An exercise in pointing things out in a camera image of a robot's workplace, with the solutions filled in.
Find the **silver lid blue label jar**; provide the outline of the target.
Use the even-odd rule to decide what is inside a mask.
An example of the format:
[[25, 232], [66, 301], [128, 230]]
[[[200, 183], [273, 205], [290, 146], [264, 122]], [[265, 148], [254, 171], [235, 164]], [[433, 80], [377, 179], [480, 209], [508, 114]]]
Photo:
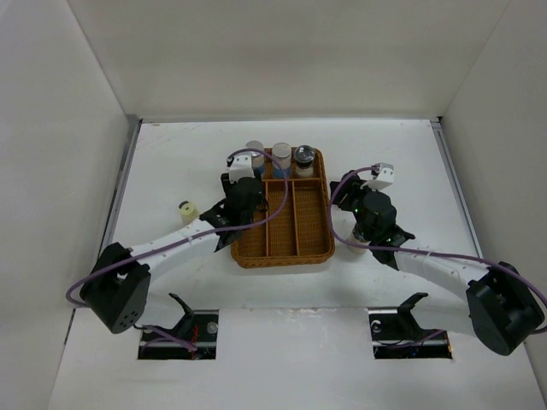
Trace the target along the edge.
[[250, 149], [251, 164], [255, 171], [258, 171], [261, 176], [265, 173], [265, 159], [263, 155], [264, 146], [260, 141], [251, 140], [246, 145]]

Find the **yellow cap spice bottle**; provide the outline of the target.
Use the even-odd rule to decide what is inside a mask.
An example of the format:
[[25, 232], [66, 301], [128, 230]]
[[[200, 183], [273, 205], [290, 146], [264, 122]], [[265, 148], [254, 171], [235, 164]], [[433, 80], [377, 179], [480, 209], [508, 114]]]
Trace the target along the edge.
[[199, 217], [197, 206], [190, 201], [183, 201], [179, 204], [179, 215], [183, 226], [188, 226]]

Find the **grey lid grinder bottle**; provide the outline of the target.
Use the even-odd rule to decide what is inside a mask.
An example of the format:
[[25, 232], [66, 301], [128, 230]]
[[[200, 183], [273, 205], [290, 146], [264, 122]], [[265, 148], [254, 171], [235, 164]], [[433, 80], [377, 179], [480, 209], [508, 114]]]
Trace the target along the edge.
[[312, 178], [314, 175], [315, 149], [309, 145], [298, 146], [293, 155], [299, 178]]

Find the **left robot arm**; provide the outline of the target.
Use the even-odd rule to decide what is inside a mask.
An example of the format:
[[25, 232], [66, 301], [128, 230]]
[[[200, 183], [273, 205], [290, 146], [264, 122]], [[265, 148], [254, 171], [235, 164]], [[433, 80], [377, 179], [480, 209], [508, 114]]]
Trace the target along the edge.
[[111, 243], [100, 254], [91, 272], [113, 268], [83, 284], [79, 296], [111, 333], [151, 325], [176, 341], [189, 336], [190, 307], [173, 292], [150, 296], [150, 284], [192, 259], [212, 255], [235, 242], [243, 232], [222, 229], [247, 226], [255, 212], [268, 207], [259, 174], [234, 183], [223, 174], [221, 181], [226, 197], [189, 225], [131, 248]]

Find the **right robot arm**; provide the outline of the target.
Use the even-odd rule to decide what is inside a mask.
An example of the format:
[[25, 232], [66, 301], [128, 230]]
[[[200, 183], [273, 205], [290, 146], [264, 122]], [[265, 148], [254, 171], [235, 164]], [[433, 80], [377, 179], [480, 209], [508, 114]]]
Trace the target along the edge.
[[329, 205], [351, 213], [356, 221], [347, 245], [371, 251], [380, 264], [436, 284], [464, 304], [460, 309], [420, 310], [415, 306], [428, 294], [413, 294], [391, 316], [405, 339], [415, 344], [453, 331], [508, 356], [529, 336], [546, 331], [545, 296], [512, 265], [422, 245], [397, 224], [397, 210], [382, 192], [392, 182], [392, 170], [372, 166], [368, 171], [369, 180], [352, 170], [329, 184]]

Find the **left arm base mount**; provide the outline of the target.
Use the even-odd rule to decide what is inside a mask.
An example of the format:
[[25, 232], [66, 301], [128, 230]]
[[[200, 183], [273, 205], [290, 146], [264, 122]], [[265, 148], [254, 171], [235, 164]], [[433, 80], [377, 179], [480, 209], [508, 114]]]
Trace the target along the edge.
[[214, 360], [220, 312], [195, 310], [178, 295], [155, 299], [135, 326], [140, 360]]

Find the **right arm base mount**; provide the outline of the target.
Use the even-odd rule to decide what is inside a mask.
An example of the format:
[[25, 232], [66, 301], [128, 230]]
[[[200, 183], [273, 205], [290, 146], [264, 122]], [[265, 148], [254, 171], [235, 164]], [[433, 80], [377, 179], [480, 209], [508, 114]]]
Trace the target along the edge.
[[427, 293], [413, 294], [397, 307], [368, 310], [368, 321], [376, 360], [452, 359], [446, 331], [423, 329], [412, 310]]

